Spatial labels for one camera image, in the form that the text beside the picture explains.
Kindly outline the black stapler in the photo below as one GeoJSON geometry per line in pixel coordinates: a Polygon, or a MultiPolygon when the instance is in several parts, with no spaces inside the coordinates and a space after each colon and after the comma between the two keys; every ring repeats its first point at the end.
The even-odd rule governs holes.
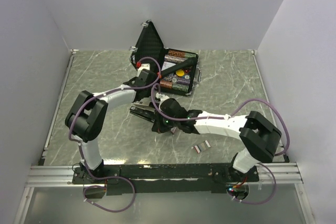
{"type": "Polygon", "coordinates": [[[151,106],[132,105],[129,109],[129,112],[148,122],[154,123],[155,121],[155,108],[151,106]]]}

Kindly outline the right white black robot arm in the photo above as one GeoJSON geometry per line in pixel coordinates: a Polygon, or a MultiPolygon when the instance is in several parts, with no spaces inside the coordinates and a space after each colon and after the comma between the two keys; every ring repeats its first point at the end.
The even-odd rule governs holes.
{"type": "Polygon", "coordinates": [[[218,115],[202,110],[186,110],[173,98],[153,103],[152,131],[163,133],[176,127],[188,134],[215,134],[240,140],[244,149],[233,157],[229,175],[235,181],[246,177],[259,163],[272,163],[282,137],[281,131],[258,111],[248,115],[218,115]]]}

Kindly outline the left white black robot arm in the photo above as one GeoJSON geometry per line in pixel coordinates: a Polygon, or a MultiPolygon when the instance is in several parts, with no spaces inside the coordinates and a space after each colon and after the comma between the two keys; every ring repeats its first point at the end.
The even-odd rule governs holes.
{"type": "Polygon", "coordinates": [[[81,167],[92,183],[103,178],[103,159],[99,151],[99,135],[106,113],[125,104],[140,101],[150,95],[150,88],[158,82],[159,74],[141,70],[138,76],[119,87],[93,94],[86,90],[79,93],[65,119],[69,140],[79,146],[81,167]]]}

